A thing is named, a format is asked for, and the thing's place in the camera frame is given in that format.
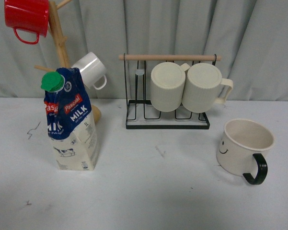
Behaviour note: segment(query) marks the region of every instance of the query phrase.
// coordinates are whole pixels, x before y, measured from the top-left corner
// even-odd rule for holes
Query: milk carton
[[[89,96],[78,68],[59,68],[42,80],[48,136],[63,170],[93,170],[99,153]]]

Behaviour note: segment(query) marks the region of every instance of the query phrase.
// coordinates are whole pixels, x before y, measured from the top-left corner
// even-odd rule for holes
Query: white table
[[[228,101],[209,130],[127,130],[125,100],[93,100],[100,157],[60,171],[43,99],[0,98],[0,230],[288,230],[288,102]],[[223,125],[248,118],[276,145],[262,185],[221,168]]]

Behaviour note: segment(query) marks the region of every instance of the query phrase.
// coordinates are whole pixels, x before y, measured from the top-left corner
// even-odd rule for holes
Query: wooden mug tree
[[[49,27],[48,31],[51,34],[54,45],[56,47],[59,63],[61,67],[70,68],[69,57],[67,54],[65,42],[67,41],[67,37],[63,35],[61,23],[58,17],[58,9],[65,6],[67,3],[71,2],[72,0],[64,0],[58,5],[54,1],[49,1]],[[54,69],[49,69],[43,66],[34,66],[36,69],[44,70],[44,71],[55,71]],[[94,116],[94,121],[97,123],[101,117],[100,110],[92,105],[92,112]]]

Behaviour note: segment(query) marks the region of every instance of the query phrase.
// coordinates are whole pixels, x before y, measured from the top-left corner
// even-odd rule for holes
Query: white handle
[[[226,92],[226,94],[225,94],[224,97],[218,97],[218,98],[215,99],[214,102],[215,102],[215,103],[219,103],[219,104],[225,104],[229,93],[230,93],[230,92],[232,91],[232,89],[233,89],[233,81],[230,80],[230,79],[223,78],[223,79],[221,80],[221,83],[220,83],[220,84],[221,84],[221,85],[227,85],[227,86],[229,86],[229,88],[227,89],[227,92]]]
[[[103,78],[104,78],[104,83],[103,83],[103,85],[100,86],[100,87],[96,87],[95,85],[93,85],[93,87],[94,87],[95,89],[100,90],[100,89],[102,89],[102,88],[106,85],[106,76],[104,75]]]

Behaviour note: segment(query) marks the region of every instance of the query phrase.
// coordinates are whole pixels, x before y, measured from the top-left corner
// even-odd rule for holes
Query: red mug
[[[5,24],[13,28],[16,37],[26,44],[37,44],[39,36],[46,37],[48,30],[48,0],[4,0]],[[34,42],[21,39],[17,30],[36,34]]]

